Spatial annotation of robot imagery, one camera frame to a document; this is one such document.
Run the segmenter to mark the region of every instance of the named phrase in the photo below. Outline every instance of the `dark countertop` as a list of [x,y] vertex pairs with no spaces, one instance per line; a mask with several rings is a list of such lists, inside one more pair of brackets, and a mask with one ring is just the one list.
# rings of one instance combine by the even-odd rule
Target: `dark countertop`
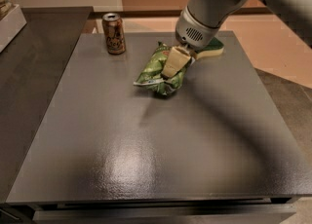
[[259,71],[266,90],[235,35],[218,37],[224,54],[162,99],[131,84],[173,33],[127,34],[120,56],[82,35],[7,203],[311,196],[311,167],[267,90],[298,141],[311,134],[309,91]]
[[23,9],[27,25],[0,54],[0,204],[8,197],[91,9]]

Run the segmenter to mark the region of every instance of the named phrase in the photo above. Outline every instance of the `green chip bag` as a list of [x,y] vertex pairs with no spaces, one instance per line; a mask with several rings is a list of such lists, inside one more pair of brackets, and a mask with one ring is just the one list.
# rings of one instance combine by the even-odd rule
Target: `green chip bag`
[[169,95],[182,86],[184,74],[190,62],[170,79],[166,80],[161,76],[170,49],[171,47],[168,47],[166,44],[162,42],[158,43],[158,48],[155,50],[152,58],[148,61],[144,70],[134,82],[135,86],[145,87],[161,95]]

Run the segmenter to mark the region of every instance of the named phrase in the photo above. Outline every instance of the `soda can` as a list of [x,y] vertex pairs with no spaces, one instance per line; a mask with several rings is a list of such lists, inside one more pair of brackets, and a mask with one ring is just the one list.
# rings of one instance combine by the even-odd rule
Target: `soda can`
[[126,50],[123,21],[116,13],[105,14],[102,18],[107,50],[110,54],[119,55]]

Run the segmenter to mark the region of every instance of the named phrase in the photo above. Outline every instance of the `can lid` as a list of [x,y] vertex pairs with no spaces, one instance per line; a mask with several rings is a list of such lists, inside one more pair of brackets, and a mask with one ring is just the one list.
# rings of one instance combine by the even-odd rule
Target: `can lid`
[[106,21],[115,21],[117,19],[119,19],[120,16],[116,13],[108,13],[108,14],[105,14],[103,16],[103,19],[106,20]]

